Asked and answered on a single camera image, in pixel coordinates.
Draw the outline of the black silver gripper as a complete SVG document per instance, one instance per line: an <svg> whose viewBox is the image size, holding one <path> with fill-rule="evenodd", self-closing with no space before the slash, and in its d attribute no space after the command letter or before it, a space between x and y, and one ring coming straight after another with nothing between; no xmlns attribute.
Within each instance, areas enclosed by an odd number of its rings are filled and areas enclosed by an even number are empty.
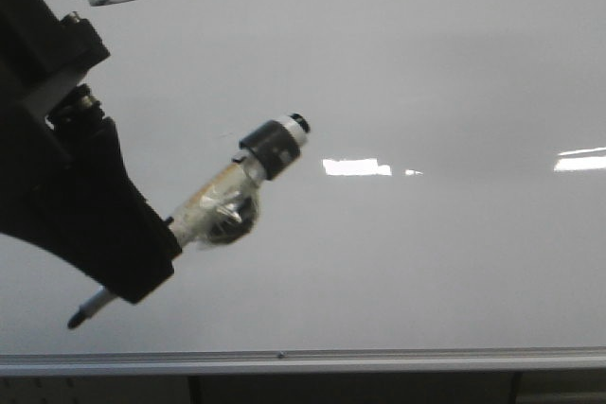
<svg viewBox="0 0 606 404"><path fill-rule="evenodd" d="M42 129L45 116L109 50L86 19L45 0L1 0L1 134Z"/></svg>

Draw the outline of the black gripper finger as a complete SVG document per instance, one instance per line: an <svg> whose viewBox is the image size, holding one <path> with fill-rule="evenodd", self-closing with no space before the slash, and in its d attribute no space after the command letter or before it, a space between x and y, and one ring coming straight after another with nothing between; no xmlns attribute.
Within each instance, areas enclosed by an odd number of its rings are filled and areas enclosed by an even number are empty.
<svg viewBox="0 0 606 404"><path fill-rule="evenodd" d="M69 263L137 304L174 273L181 253L167 224L128 176L115 122L51 136L72 154L44 176L1 166L1 231Z"/></svg>

